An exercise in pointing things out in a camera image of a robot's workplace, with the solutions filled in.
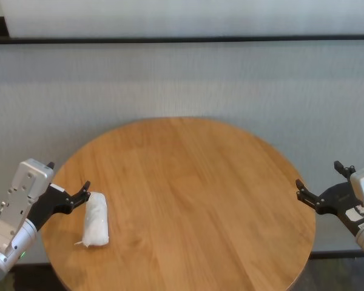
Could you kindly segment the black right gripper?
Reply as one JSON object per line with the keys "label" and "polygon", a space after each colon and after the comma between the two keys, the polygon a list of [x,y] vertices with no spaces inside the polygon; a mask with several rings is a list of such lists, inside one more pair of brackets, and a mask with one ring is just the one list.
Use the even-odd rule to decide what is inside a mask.
{"label": "black right gripper", "polygon": [[356,198],[349,183],[356,168],[354,166],[346,167],[340,161],[334,161],[334,169],[347,182],[336,184],[317,196],[311,193],[300,179],[296,179],[297,199],[314,209],[319,215],[335,215],[353,236],[356,236],[360,231],[360,225],[364,223],[363,203]]}

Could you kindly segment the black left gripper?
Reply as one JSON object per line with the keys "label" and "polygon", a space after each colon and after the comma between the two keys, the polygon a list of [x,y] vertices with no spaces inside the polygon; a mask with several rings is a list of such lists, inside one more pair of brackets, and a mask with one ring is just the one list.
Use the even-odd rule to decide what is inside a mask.
{"label": "black left gripper", "polygon": [[[54,169],[55,163],[49,162],[47,167]],[[56,213],[70,214],[74,209],[90,198],[90,181],[86,181],[81,189],[70,196],[65,190],[50,184],[44,194],[32,206],[27,219],[40,231],[43,225]]]}

